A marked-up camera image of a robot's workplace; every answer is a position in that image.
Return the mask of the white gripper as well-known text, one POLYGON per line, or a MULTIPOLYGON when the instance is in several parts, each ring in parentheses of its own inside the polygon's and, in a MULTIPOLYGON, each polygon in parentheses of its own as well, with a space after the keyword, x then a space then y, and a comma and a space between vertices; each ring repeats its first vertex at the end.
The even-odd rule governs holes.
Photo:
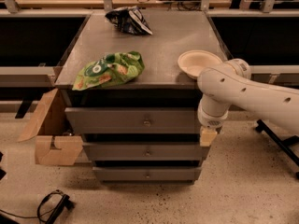
POLYGON ((201 106, 199 106, 197 117, 202 125, 200 129, 200 146, 209 147, 216 138, 217 134, 221 131, 223 123, 228 117, 228 112, 225 112, 219 117, 215 117, 209 115, 201 106))

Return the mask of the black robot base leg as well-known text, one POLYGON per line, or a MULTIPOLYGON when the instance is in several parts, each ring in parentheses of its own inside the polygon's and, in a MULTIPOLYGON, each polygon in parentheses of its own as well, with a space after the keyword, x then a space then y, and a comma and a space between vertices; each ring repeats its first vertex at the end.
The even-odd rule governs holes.
POLYGON ((261 119, 257 120, 255 131, 258 133, 265 132, 280 149, 297 165, 299 166, 299 157, 291 150, 292 145, 299 143, 299 137, 294 135, 287 139, 281 140, 261 119))

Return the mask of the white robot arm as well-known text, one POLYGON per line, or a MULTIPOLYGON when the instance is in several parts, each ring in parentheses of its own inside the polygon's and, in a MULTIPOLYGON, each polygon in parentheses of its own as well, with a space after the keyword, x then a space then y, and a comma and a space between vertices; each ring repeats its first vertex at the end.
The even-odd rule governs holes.
POLYGON ((198 119, 204 126, 220 128, 231 105, 266 119, 291 134, 299 135, 299 90, 252 81, 242 59, 203 67, 197 85, 203 96, 198 119))

